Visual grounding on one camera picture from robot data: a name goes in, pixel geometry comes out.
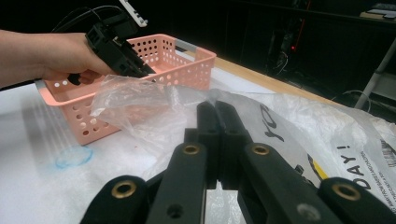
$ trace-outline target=blue circle drawing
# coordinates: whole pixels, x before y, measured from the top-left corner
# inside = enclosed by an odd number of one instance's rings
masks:
[[[93,151],[88,147],[70,147],[63,150],[56,159],[56,167],[65,169],[87,163],[92,158]]]

